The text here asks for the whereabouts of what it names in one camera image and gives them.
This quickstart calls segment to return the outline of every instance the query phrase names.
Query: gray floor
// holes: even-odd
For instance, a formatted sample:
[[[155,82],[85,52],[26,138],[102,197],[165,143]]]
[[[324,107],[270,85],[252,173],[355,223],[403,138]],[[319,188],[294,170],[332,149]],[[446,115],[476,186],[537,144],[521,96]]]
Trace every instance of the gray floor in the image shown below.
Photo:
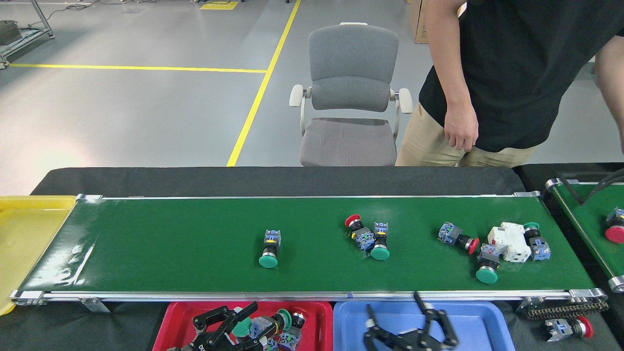
[[[40,2],[45,14],[78,2]],[[232,11],[183,0],[95,4],[50,19],[56,39],[10,57],[19,64],[266,70],[295,3],[247,0]],[[39,20],[29,2],[0,2],[0,19]],[[0,195],[24,195],[61,167],[299,166],[294,84],[310,84],[308,34],[343,21],[399,34],[392,87],[417,99],[431,67],[414,44],[403,0],[303,0],[238,157],[264,74],[15,67],[0,71]],[[308,109],[310,115],[318,116]],[[392,112],[387,118],[393,120]],[[407,117],[402,119],[402,130]],[[550,138],[528,163],[621,162],[615,123],[589,77],[566,93]]]

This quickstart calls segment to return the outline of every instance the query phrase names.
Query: chair backrest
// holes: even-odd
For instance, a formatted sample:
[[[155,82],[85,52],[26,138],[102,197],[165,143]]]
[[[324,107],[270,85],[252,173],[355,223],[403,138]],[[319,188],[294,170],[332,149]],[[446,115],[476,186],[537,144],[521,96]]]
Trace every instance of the chair backrest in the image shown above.
[[[308,38],[311,102],[317,110],[388,107],[399,37],[388,29],[344,24]]]

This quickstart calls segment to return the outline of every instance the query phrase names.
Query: hand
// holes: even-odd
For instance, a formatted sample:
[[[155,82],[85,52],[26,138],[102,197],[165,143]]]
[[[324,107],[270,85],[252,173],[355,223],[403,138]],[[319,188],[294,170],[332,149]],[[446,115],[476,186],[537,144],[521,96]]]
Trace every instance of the hand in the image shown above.
[[[472,150],[479,137],[479,122],[471,103],[447,106],[444,136],[456,150]]]

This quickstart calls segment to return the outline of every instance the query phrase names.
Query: office chair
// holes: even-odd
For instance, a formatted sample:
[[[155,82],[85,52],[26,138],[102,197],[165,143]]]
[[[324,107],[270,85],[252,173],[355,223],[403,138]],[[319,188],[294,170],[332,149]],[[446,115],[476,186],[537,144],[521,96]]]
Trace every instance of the office chair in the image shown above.
[[[341,23],[310,34],[312,86],[295,85],[290,93],[290,106],[301,106],[301,165],[394,165],[399,110],[413,111],[408,89],[390,89],[398,47],[396,33],[366,23]],[[306,99],[315,110],[374,112],[384,112],[394,101],[394,131],[387,120],[373,118],[316,117],[306,126]]]

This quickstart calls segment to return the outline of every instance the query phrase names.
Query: blue tray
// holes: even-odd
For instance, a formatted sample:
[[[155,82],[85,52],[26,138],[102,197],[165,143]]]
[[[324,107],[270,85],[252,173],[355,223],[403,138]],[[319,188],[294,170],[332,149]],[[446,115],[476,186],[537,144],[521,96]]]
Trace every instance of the blue tray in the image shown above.
[[[398,301],[347,301],[334,307],[334,351],[366,351],[363,343],[368,319],[366,305],[370,304],[383,329],[393,334],[424,326],[425,318],[415,302]],[[445,310],[459,339],[457,351],[515,350],[500,310],[490,302],[437,301],[435,309]],[[431,335],[443,339],[438,323],[431,325]],[[389,350],[375,340],[377,348]]]

